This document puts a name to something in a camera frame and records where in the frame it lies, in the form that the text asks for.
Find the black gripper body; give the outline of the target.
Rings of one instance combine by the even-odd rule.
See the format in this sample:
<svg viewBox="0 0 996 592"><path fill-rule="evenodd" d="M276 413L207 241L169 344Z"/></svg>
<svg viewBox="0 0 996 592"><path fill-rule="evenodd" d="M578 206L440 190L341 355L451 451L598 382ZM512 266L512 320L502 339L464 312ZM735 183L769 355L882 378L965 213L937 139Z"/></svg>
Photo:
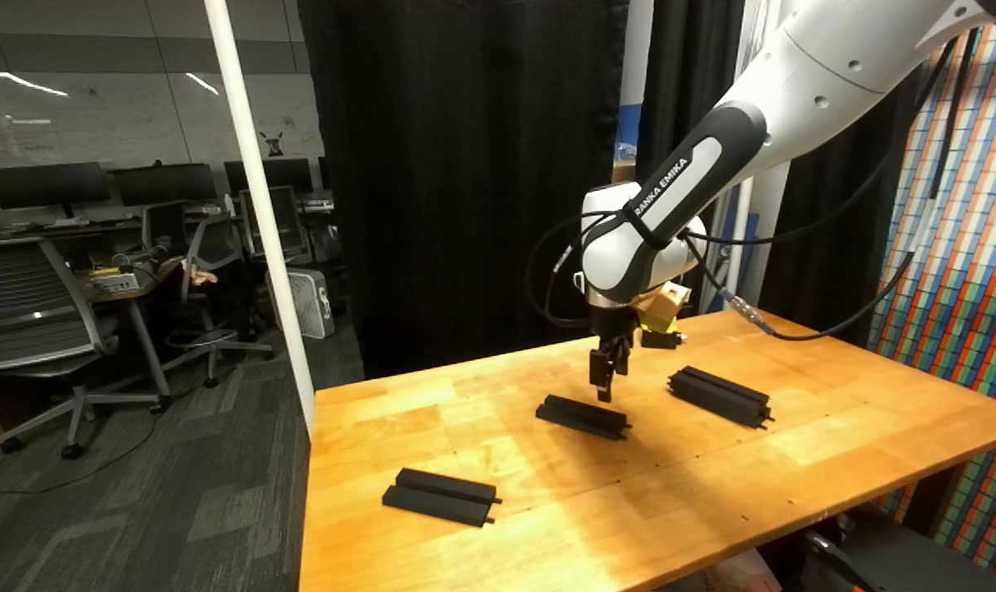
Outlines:
<svg viewBox="0 0 996 592"><path fill-rule="evenodd" d="M600 378L625 373L632 344L633 344L636 312L633 308L598 308L594 327L598 327L598 347L593 350L593 369Z"/></svg>

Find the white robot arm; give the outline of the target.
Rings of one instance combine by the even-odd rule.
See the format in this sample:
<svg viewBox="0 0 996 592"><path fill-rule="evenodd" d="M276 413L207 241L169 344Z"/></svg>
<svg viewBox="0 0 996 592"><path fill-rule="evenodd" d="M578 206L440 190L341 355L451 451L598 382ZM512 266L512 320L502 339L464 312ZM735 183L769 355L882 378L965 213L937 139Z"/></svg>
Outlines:
<svg viewBox="0 0 996 592"><path fill-rule="evenodd" d="M978 23L996 23L996 0L804 0L643 182L588 190L578 245L598 398L627 371L633 298L696 264L681 232L707 202L815 152Z"/></svg>

